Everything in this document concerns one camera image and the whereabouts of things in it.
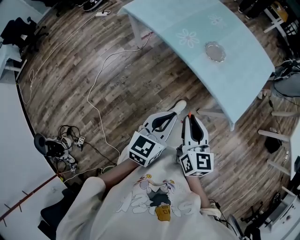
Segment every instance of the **wooden floor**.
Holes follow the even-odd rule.
[[[54,52],[39,71],[33,83],[31,101],[26,106],[36,132],[55,137],[60,125],[78,126],[86,141],[114,162],[117,152],[105,144],[98,113],[86,98],[109,54],[136,49],[128,17],[116,15],[127,2],[113,0],[109,16],[92,19]],[[246,20],[237,12],[236,2],[226,0],[225,4],[249,27],[274,65],[278,65],[284,53],[277,47],[277,32],[263,33],[270,24],[269,19],[261,15]],[[30,96],[30,71],[37,71],[54,48],[93,14],[76,7],[59,18],[54,11],[45,17],[42,24],[47,26],[49,36],[44,38],[38,53],[25,56],[28,63],[20,77],[25,101]],[[170,108],[179,99],[185,99],[188,110],[194,114],[200,106],[217,106],[193,72],[155,35],[141,51],[111,57],[90,98],[101,112],[108,142],[120,151],[147,116]],[[282,99],[273,102],[276,110],[293,111],[295,108]],[[210,134],[211,150],[215,153],[214,172],[201,179],[209,198],[218,201],[224,210],[261,180],[249,194],[229,208],[226,215],[245,216],[250,206],[260,201],[267,207],[273,194],[288,182],[287,176],[266,164],[268,158],[281,164],[284,147],[270,155],[264,147],[265,137],[257,134],[258,129],[278,129],[271,111],[268,99],[256,99],[233,132],[228,131],[225,120],[198,116]],[[283,134],[288,135],[296,119],[278,118],[278,121]],[[73,150],[72,156],[79,162],[78,172],[110,164],[88,145],[82,152]]]

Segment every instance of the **chair leg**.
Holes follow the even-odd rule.
[[[33,50],[38,52],[38,48],[37,48],[37,43],[35,42],[35,44],[33,45]]]
[[[41,27],[41,28],[37,31],[36,35],[39,35],[40,32],[41,32],[41,30],[44,29],[44,28],[46,28],[46,27],[45,27],[45,26]]]
[[[280,117],[300,117],[300,113],[298,112],[271,112],[272,116],[280,116]]]
[[[273,161],[271,161],[270,159],[267,160],[267,163],[270,164],[271,166],[277,168],[278,170],[282,171],[283,173],[285,173],[286,175],[290,176],[290,171],[287,170],[285,167],[281,166],[278,163],[274,163]]]
[[[264,135],[264,136],[267,136],[267,137],[277,138],[277,139],[280,139],[280,140],[286,141],[286,142],[290,141],[290,138],[288,136],[286,136],[286,135],[282,135],[282,134],[278,134],[278,133],[273,133],[273,132],[269,132],[269,131],[258,130],[258,134]]]
[[[36,39],[39,39],[39,38],[42,37],[42,36],[48,36],[48,35],[49,35],[48,32],[43,32],[42,34],[36,35]]]

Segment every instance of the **black device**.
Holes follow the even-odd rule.
[[[267,148],[269,153],[276,152],[282,145],[282,141],[273,137],[267,137],[264,142],[264,146]]]

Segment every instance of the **white t-shirt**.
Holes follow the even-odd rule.
[[[175,150],[168,148],[147,168],[136,168],[102,202],[104,191],[100,178],[86,180],[57,228],[57,240],[237,239],[200,213],[200,197],[191,192]]]

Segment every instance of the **table leg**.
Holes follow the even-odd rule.
[[[15,78],[16,81],[18,80],[18,78],[19,78],[19,76],[20,76],[20,74],[21,74],[21,72],[22,72],[22,70],[23,70],[26,63],[27,63],[27,59],[25,59],[24,63],[22,64],[21,71],[18,73],[17,77]]]
[[[5,66],[4,69],[15,71],[15,72],[20,72],[21,71],[21,69],[18,68],[18,67],[10,67],[10,66]]]
[[[10,55],[9,58],[12,59],[12,60],[15,60],[17,62],[22,62],[22,59],[19,58],[18,56]]]
[[[131,23],[133,34],[135,35],[136,45],[139,48],[141,48],[143,46],[143,44],[142,44],[141,33],[140,33],[140,30],[139,30],[139,26],[137,24],[137,20],[131,15],[128,15],[128,17],[129,17],[129,20],[130,20],[130,23]]]
[[[271,114],[278,117],[300,117],[298,112],[271,112]]]
[[[226,118],[225,114],[220,109],[198,109],[197,113],[199,115],[206,115],[210,117],[217,117],[217,118]]]
[[[289,189],[285,188],[284,186],[281,187],[284,191],[286,191],[289,195],[292,195],[293,197],[295,197],[296,195],[294,193],[292,193]]]
[[[285,173],[286,175],[289,175],[289,176],[290,176],[289,171],[288,171],[286,168],[284,168],[283,166],[281,166],[281,165],[279,165],[279,164],[277,164],[277,163],[274,163],[273,161],[271,161],[271,160],[269,160],[269,159],[267,160],[267,163],[268,163],[269,165],[271,165],[271,166],[277,168],[278,170],[282,171],[282,172]]]
[[[277,138],[277,139],[280,139],[280,140],[286,141],[286,142],[290,141],[289,136],[278,134],[278,133],[273,133],[273,132],[269,132],[269,131],[258,130],[258,134],[264,135],[264,136],[267,136],[267,137]]]
[[[224,112],[220,109],[198,109],[197,113],[199,115],[205,115],[209,117],[217,117],[217,118],[224,118],[227,119],[226,115]],[[232,132],[234,130],[235,124],[229,121],[229,129]]]

